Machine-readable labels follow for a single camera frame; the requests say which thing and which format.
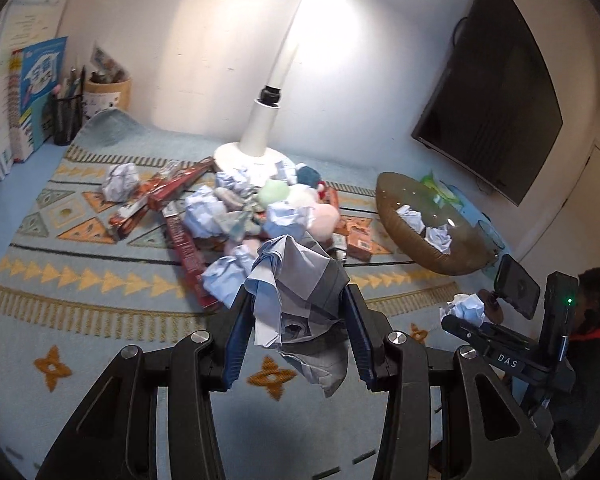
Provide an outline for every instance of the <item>green plush ball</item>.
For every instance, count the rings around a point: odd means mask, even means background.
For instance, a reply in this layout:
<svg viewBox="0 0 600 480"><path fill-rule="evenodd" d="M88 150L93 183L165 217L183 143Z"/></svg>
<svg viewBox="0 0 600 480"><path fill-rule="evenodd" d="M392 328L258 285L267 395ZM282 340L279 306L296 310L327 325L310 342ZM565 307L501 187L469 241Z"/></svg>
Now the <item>green plush ball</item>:
<svg viewBox="0 0 600 480"><path fill-rule="evenodd" d="M267 180L258 192L258 202L266 209L269 204L289 196L289 186L283 180Z"/></svg>

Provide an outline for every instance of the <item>black mounting arm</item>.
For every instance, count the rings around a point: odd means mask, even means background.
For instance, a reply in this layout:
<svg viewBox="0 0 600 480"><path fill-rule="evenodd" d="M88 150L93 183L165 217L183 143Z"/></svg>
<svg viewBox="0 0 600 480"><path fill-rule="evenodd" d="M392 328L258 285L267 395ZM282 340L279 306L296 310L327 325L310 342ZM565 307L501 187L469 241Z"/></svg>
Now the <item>black mounting arm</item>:
<svg viewBox="0 0 600 480"><path fill-rule="evenodd" d="M355 285L340 298L360 378L389 392L374 480L425 480L430 386L443 399L443 479L559 479L520 407L477 352L426 348L370 311ZM36 478L156 480L157 388L169 387L173 480L223 480L209 392L237 379L253 328L253 297L241 288L230 310L173 348L126 346L71 416Z"/></svg>

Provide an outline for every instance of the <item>crumpled paper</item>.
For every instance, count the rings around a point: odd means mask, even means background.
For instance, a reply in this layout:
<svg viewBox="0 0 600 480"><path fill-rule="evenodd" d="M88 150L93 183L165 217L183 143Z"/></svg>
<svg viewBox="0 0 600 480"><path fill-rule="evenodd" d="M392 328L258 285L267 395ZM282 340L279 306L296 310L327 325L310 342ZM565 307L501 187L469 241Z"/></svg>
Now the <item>crumpled paper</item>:
<svg viewBox="0 0 600 480"><path fill-rule="evenodd" d="M451 235L446 232L446 224L439 228L427 227L424 239L443 254L451 254Z"/></svg>
<svg viewBox="0 0 600 480"><path fill-rule="evenodd" d="M274 202L267 207L267 221L262 228L272 238L289 235L300 241L311 217L310 207L295 208L289 202Z"/></svg>
<svg viewBox="0 0 600 480"><path fill-rule="evenodd" d="M231 308L247 273L235 256L223 256L202 273L202 286L213 297Z"/></svg>
<svg viewBox="0 0 600 480"><path fill-rule="evenodd" d="M284 180L290 186L298 183L296 177L296 166L290 160L279 160L276 162L276 170L278 173L274 177L277 180Z"/></svg>
<svg viewBox="0 0 600 480"><path fill-rule="evenodd" d="M139 185L135 164L116 164L107 168L101 190L107 202L125 202Z"/></svg>
<svg viewBox="0 0 600 480"><path fill-rule="evenodd" d="M230 256L224 256L206 268L202 273L202 286L227 308L231 308L254 262L249 248L239 245Z"/></svg>
<svg viewBox="0 0 600 480"><path fill-rule="evenodd" d="M246 168L241 170L218 171L216 173L216 187L230 189L242 198L253 193L249 171Z"/></svg>
<svg viewBox="0 0 600 480"><path fill-rule="evenodd" d="M185 201L183 224L191 231L194 238L210 238L222 235L222 229L215 216L225 214L224 203L216 198L209 186L200 186Z"/></svg>
<svg viewBox="0 0 600 480"><path fill-rule="evenodd" d="M475 326L480 326L484 322L484 303L478 298L477 294L456 294L453 301L449 301L445 306L440 307L440 321L445 316L452 316L465 319Z"/></svg>
<svg viewBox="0 0 600 480"><path fill-rule="evenodd" d="M422 221L422 213L411 209L411 206L406 204L398 208L395 212L398 213L398 216L407 222L407 225L418 234L423 231L425 225Z"/></svg>

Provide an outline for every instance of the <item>cable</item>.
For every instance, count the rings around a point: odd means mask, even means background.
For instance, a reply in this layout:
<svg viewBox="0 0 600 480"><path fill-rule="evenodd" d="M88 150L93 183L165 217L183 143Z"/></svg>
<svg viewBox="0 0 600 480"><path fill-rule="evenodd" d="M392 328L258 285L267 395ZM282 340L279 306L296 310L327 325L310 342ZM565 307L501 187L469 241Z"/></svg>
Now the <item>cable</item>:
<svg viewBox="0 0 600 480"><path fill-rule="evenodd" d="M483 192L485 195L493 194L493 187L489 186L488 189L483 189L480 187L481 182L483 182L483 181L479 177L475 177L475 185L480 190L480 192Z"/></svg>
<svg viewBox="0 0 600 480"><path fill-rule="evenodd" d="M456 23L456 26L454 27L454 31L451 34L451 43L454 46L454 48L456 47L456 43L458 42L458 38L456 37L458 35L458 30L460 29L460 25L468 18L468 16L465 16L464 18L460 18L458 20L458 22Z"/></svg>

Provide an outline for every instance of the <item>red collar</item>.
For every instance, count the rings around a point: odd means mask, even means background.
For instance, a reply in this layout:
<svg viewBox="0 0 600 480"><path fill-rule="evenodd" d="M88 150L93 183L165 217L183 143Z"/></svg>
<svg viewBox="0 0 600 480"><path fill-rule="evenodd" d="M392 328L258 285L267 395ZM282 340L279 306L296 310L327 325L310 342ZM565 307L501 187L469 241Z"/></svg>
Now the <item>red collar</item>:
<svg viewBox="0 0 600 480"><path fill-rule="evenodd" d="M589 341L590 339L600 339L600 328L588 334L571 334L569 336L569 341Z"/></svg>

